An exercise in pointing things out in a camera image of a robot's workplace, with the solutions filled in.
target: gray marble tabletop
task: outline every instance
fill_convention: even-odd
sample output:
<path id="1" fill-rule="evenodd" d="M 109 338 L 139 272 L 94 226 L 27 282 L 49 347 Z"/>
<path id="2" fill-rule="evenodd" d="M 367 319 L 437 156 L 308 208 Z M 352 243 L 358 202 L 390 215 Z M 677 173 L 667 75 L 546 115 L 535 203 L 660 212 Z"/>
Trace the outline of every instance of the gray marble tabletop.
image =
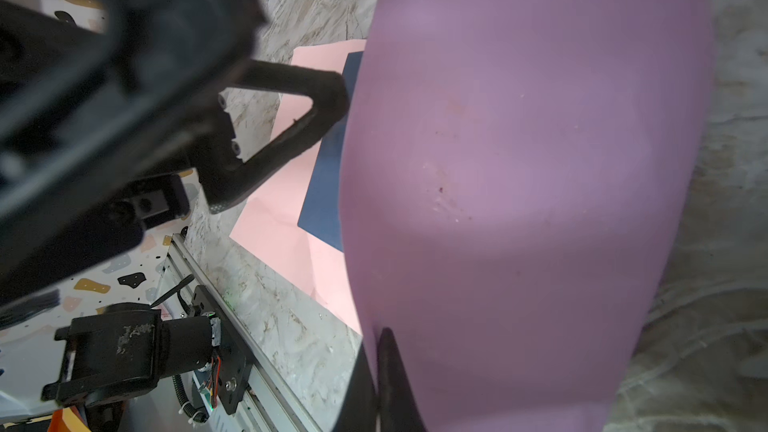
<path id="1" fill-rule="evenodd" d="M 262 1 L 271 24 L 259 58 L 274 62 L 289 62 L 297 46 L 365 38 L 376 3 Z M 764 430 L 754 421 L 764 408 L 749 397 L 765 397 L 768 380 L 745 381 L 734 370 L 768 344 L 767 4 L 713 0 L 716 87 L 706 135 L 680 233 L 606 430 Z M 225 97 L 248 158 L 268 141 L 279 98 L 244 90 Z M 360 337 L 229 238 L 241 210 L 211 216 L 200 194 L 187 247 L 329 430 Z"/>

